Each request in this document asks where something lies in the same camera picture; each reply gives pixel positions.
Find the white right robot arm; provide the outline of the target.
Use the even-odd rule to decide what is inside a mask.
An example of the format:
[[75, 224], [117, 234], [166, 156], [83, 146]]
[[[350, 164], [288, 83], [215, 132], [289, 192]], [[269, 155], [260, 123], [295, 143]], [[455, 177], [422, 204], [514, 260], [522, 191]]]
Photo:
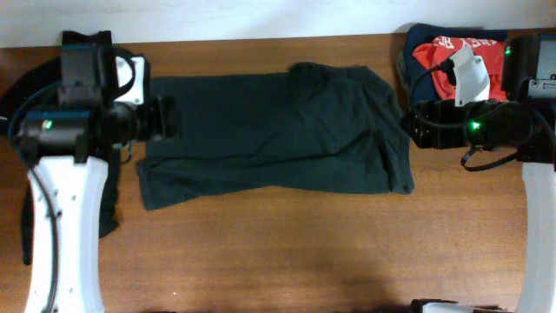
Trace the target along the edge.
[[411, 84], [444, 72], [455, 97], [414, 100], [403, 129], [422, 149], [468, 147], [461, 166], [490, 170], [516, 160], [526, 188], [526, 273], [519, 312], [555, 310], [555, 37], [525, 35], [506, 41], [501, 90], [489, 96], [490, 79], [482, 57], [464, 47], [421, 72]]

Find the dark green t-shirt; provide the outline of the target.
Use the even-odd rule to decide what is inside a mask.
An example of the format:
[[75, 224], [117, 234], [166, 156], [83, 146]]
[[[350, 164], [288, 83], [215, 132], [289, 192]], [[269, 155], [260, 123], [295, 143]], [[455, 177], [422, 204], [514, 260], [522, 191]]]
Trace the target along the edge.
[[397, 96], [365, 66], [297, 63], [282, 73], [158, 77], [150, 90], [175, 105], [178, 134], [147, 143], [137, 165], [147, 210], [269, 186], [414, 190]]

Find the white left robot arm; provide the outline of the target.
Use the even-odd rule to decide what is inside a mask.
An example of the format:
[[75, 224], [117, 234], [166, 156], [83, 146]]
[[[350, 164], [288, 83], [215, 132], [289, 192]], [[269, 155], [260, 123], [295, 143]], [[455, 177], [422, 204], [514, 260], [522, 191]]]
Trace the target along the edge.
[[99, 220], [109, 156], [175, 133], [150, 98], [147, 59], [111, 44], [65, 44], [60, 76], [14, 116], [9, 138], [28, 167], [34, 226], [28, 312], [101, 312]]

